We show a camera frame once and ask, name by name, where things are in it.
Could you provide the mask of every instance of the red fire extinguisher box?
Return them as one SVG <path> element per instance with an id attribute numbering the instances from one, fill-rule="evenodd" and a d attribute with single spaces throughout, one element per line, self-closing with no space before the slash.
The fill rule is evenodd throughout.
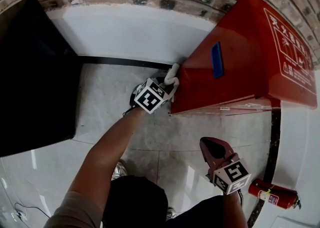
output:
<path id="1" fill-rule="evenodd" d="M 281 100 L 317 107 L 309 48 L 263 0 L 237 0 L 178 75 L 173 114 L 270 111 Z"/>

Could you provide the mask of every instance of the sneaker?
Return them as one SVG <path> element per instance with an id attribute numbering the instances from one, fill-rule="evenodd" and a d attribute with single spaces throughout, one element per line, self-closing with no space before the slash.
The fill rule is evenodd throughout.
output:
<path id="1" fill-rule="evenodd" d="M 167 211 L 166 211 L 166 220 L 170 220 L 173 219 L 177 216 L 177 212 L 174 210 L 173 207 L 168 207 Z"/>
<path id="2" fill-rule="evenodd" d="M 125 177 L 127 175 L 128 175 L 128 172 L 127 172 L 125 166 L 120 161 L 118 161 L 118 163 L 116 164 L 116 167 L 113 171 L 111 181 L 115 180 L 117 178 L 120 178 L 120 177 Z"/>

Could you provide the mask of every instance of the gray t-shirt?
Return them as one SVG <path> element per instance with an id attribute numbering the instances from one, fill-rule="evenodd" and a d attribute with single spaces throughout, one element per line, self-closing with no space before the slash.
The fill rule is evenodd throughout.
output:
<path id="1" fill-rule="evenodd" d="M 102 219 L 98 206 L 75 191 L 68 191 L 44 228 L 99 228 Z"/>

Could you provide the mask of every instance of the gray tile floor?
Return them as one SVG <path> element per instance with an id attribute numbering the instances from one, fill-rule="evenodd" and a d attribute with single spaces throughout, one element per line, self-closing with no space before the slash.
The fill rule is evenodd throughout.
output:
<path id="1" fill-rule="evenodd" d="M 129 108 L 132 89 L 154 72 L 143 67 L 86 64 L 81 73 L 75 137 L 33 153 L 2 158 L 5 172 L 0 168 L 0 176 L 14 192 L 9 193 L 12 202 L 46 206 L 54 213 L 87 152 Z M 199 148 L 201 137 L 229 142 L 245 158 L 252 179 L 263 175 L 270 144 L 270 112 L 221 117 L 170 116 L 168 112 L 167 105 L 145 117 L 122 159 L 130 174 L 146 176 L 162 187 L 178 213 L 221 194 L 205 177 L 208 166 Z M 249 218 L 256 198 L 246 189 L 243 194 L 243 210 Z M 44 225 L 44 215 L 34 209 L 26 211 L 30 227 Z"/>

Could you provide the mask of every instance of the red fire extinguisher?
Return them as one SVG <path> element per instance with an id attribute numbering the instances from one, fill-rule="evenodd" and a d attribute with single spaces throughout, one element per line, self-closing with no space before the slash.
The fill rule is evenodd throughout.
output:
<path id="1" fill-rule="evenodd" d="M 289 209 L 296 206 L 301 209 L 301 203 L 297 191 L 255 179 L 249 187 L 248 192 L 265 202 Z"/>

